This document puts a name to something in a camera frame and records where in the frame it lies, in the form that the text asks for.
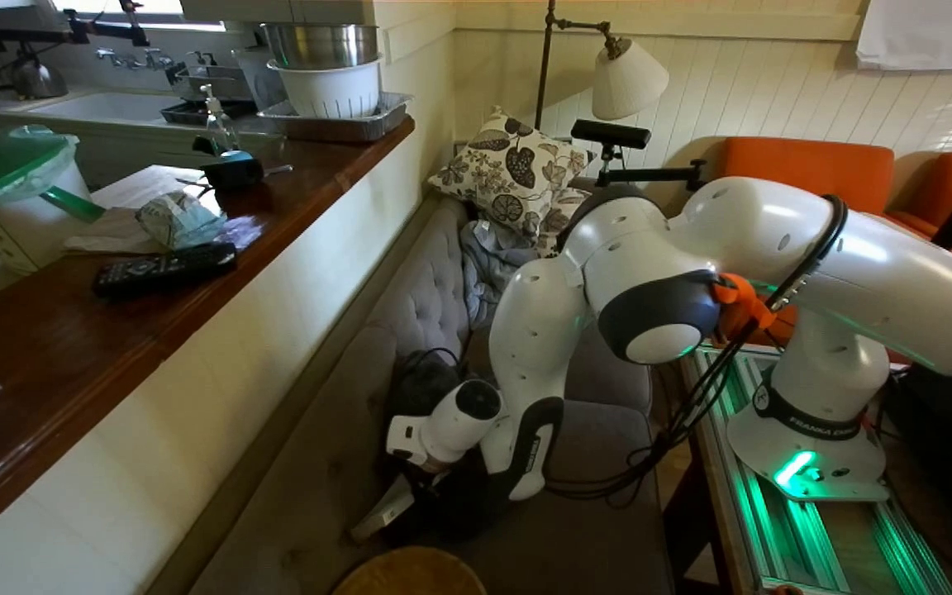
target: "wooden countertop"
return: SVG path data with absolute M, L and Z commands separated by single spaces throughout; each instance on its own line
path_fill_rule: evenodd
M 0 513 L 411 132 L 403 120 L 373 145 L 288 142 L 274 159 L 293 173 L 233 202 L 265 235 L 213 282 L 103 299 L 106 258 L 66 255 L 0 292 Z

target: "window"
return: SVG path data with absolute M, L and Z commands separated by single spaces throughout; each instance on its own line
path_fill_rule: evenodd
M 77 11 L 77 12 L 123 12 L 119 0 L 52 0 L 55 11 Z M 164 15 L 183 12 L 178 0 L 143 0 L 139 15 Z

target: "bowl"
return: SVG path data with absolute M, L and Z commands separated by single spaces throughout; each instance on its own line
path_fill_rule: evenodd
M 378 26 L 260 22 L 271 59 L 285 70 L 338 70 L 378 63 Z
M 285 70 L 269 63 L 302 120 L 358 120 L 381 106 L 381 63 L 340 70 Z

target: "orange cushion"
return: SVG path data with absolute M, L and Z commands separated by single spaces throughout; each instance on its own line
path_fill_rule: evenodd
M 929 221 L 933 227 L 952 215 L 952 153 L 943 153 L 929 160 L 904 211 Z
M 774 177 L 814 193 L 835 193 L 856 211 L 887 211 L 897 156 L 887 145 L 732 134 L 719 176 Z

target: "black cable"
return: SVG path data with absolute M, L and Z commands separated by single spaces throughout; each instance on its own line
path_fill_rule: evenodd
M 828 247 L 839 242 L 847 227 L 847 206 L 839 199 L 827 199 L 834 206 L 834 218 L 827 232 L 816 238 L 816 245 L 807 250 L 807 258 L 778 283 L 778 292 L 763 299 L 771 309 L 781 309 L 785 296 L 800 286 L 800 282 L 816 269 L 816 264 L 828 255 Z M 739 346 L 758 330 L 758 321 L 748 321 L 739 334 L 719 346 L 719 354 L 710 360 L 710 366 L 697 376 L 697 384 L 688 390 L 685 402 L 673 408 L 666 425 L 641 448 L 628 451 L 628 462 L 621 472 L 602 474 L 602 479 L 553 479 L 546 490 L 566 499 L 613 499 L 621 490 L 632 487 L 632 502 L 643 483 L 643 474 L 678 446 L 688 439 L 688 433 L 699 424 L 699 416 L 717 402 L 727 384 L 727 371 L 732 371 L 732 360 Z

